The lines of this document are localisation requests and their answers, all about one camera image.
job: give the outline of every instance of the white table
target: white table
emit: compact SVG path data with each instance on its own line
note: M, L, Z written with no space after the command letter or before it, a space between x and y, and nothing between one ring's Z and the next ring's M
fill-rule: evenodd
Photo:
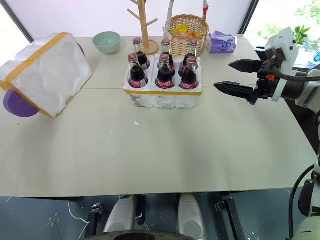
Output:
M18 118L0 107L1 196L287 188L316 162L283 99L252 106L212 87L221 81L255 84L255 74L228 67L258 59L247 39L238 40L234 54L200 56L205 87L189 110L131 104L122 89L131 39L123 38L114 55L99 53L90 38L78 39L93 76L57 118Z

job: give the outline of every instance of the wicker basket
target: wicker basket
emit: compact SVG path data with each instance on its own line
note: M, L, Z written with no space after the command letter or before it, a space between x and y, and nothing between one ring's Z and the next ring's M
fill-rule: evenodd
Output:
M166 29L172 35L171 46L172 46L172 54L174 56L185 56L187 54L189 48L189 41L191 39L197 39L198 47L197 47L197 55L202 54L205 51L207 44L207 37L209 34L209 26L206 23L207 15L203 15L203 17L198 17L194 15L177 15L172 16L172 8L173 8L174 0L170 1L170 6L168 10ZM205 4L208 7L207 1L203 2L203 6ZM172 30L176 27L187 24L189 31L199 32L201 35L198 36L180 36L174 33Z

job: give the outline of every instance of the styrofoam bottle holder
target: styrofoam bottle holder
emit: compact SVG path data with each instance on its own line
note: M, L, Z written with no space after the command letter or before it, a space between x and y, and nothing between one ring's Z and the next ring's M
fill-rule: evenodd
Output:
M156 107L160 109L191 109L194 108L200 95L203 92L202 82L202 69L201 60L197 57L198 68L195 71L196 78L199 85L195 89L183 89L179 87L181 77L178 74L180 63L184 60L183 58L174 58L175 75L173 79L173 87L162 89L156 85L156 79L158 77L158 62L160 54L155 56L148 56L150 60L150 67L145 71L148 77L148 84L142 88L133 88L129 85L130 69L127 70L124 91L130 96L133 104L137 107Z

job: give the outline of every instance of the bottle cap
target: bottle cap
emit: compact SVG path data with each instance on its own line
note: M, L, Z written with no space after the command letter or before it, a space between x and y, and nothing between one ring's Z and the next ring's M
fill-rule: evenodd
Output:
M195 56L190 56L187 58L186 62L189 64L195 64L197 62L197 58Z
M170 40L169 39L163 39L161 43L162 43L162 45L169 45L170 44Z
M140 44L142 41L141 41L141 38L140 37L135 37L132 41L134 44Z
M198 45L198 40L197 40L197 39L191 39L191 40L189 41L189 44L190 44L190 45Z
M160 55L160 60L169 60L169 55L167 53L162 53Z
M130 54L128 55L128 60L129 60L129 61L136 60L137 58L138 58L138 55L135 54L135 53L130 53Z

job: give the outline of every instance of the robotic arm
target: robotic arm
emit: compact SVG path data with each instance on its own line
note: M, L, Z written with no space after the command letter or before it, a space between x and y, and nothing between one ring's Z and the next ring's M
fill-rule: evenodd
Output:
M319 126L320 70L313 69L308 73L293 70L299 49L291 28L271 37L265 52L267 61L242 59L229 64L243 73L257 73L254 89L230 81L218 82L214 86L225 94L246 99L251 105L255 105L258 99L272 98L275 102L279 98L294 100L296 105L316 113L314 122ZM307 218L300 224L294 237L292 219L289 220L289 237L293 240L320 239L320 160L314 164L311 178L304 183L298 203L299 210Z

